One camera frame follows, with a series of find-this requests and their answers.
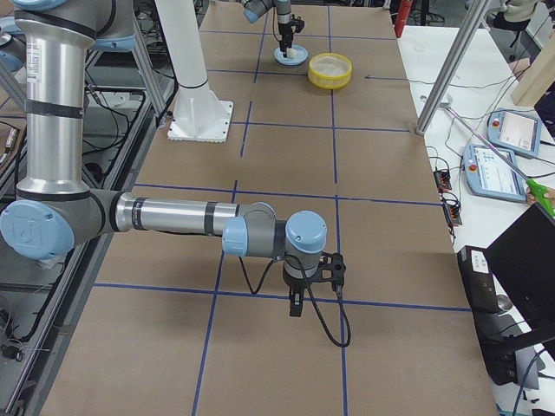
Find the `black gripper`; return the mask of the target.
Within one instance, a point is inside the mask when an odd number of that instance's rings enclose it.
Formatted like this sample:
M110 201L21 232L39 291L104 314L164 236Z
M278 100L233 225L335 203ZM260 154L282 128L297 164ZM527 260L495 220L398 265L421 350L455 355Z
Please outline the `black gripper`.
M302 277L295 277L284 273L284 281L289 287L290 316L300 317L303 312L305 281Z
M292 28L290 23L278 23L278 33L280 35L279 48L283 54L287 53L289 42L292 41Z

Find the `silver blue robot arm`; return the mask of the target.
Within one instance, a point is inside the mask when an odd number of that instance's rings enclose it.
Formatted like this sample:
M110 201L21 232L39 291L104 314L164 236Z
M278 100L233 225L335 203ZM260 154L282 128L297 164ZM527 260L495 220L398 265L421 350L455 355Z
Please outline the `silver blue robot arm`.
M15 21L26 38L27 173L1 215L8 246L48 260L112 232L161 231L220 237L224 253L267 257L284 265L290 313L320 280L327 226L313 211L280 221L267 204L136 198L93 190L82 180L86 54L135 44L129 1L17 1Z
M281 35L279 50L283 57L293 43L293 14L289 0L248 0L240 1L244 7L244 15L250 23L255 23L264 14L274 9L277 14L278 32Z

